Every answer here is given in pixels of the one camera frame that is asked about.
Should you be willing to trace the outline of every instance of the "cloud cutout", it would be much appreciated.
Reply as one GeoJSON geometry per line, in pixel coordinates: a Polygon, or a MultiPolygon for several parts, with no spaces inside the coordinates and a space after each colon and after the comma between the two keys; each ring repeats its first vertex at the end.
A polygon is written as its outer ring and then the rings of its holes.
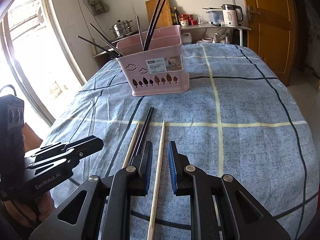
{"type": "Polygon", "coordinates": [[[148,73],[148,70],[147,70],[147,69],[145,69],[145,68],[142,68],[142,69],[140,69],[140,73],[141,73],[141,74],[148,73]]]}
{"type": "Polygon", "coordinates": [[[133,71],[133,70],[137,69],[137,66],[134,64],[129,64],[129,65],[127,65],[126,69],[129,71],[133,71]]]}

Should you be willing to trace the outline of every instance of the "floor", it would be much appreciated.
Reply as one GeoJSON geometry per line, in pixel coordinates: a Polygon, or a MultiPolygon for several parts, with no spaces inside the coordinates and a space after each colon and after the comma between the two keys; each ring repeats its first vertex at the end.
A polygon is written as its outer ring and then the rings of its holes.
{"type": "Polygon", "coordinates": [[[295,99],[308,122],[320,167],[320,93],[316,91],[318,79],[310,72],[293,70],[287,89],[295,99]]]}
{"type": "Polygon", "coordinates": [[[316,86],[319,79],[312,75],[311,72],[301,72],[293,69],[290,78],[290,86],[287,89],[295,99],[300,111],[305,119],[316,101],[318,92],[316,86]]]}

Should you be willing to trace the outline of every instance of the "red jar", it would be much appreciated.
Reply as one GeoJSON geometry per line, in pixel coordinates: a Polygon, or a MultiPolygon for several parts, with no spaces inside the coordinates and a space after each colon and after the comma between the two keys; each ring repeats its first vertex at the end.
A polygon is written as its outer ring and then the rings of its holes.
{"type": "Polygon", "coordinates": [[[192,20],[193,20],[193,14],[188,14],[188,21],[190,25],[192,20]]]}

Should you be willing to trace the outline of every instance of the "stainless steel pot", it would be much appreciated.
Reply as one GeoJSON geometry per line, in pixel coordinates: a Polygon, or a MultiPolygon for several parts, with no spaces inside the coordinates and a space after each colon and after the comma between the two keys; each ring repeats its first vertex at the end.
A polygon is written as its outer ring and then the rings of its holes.
{"type": "Polygon", "coordinates": [[[131,21],[121,21],[118,20],[116,24],[112,26],[110,30],[112,30],[115,38],[121,37],[125,34],[131,33],[132,32],[132,26],[130,25],[131,21]]]}

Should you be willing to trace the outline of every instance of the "checkered tablecloth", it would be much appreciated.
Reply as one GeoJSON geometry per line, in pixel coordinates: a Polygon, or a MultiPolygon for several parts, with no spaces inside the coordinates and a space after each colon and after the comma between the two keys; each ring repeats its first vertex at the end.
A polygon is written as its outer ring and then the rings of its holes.
{"type": "Polygon", "coordinates": [[[297,104],[250,49],[224,44],[184,46],[190,89],[181,94],[133,97],[116,60],[75,96],[43,144],[95,135],[104,148],[81,160],[72,181],[52,190],[60,204],[88,176],[113,175],[123,163],[136,123],[155,108],[149,194],[133,197],[131,239],[146,239],[162,121],[165,147],[154,239],[190,239],[188,197],[173,195],[167,143],[210,175],[232,174],[279,221],[292,239],[316,212],[319,170],[309,127],[297,104]]]}

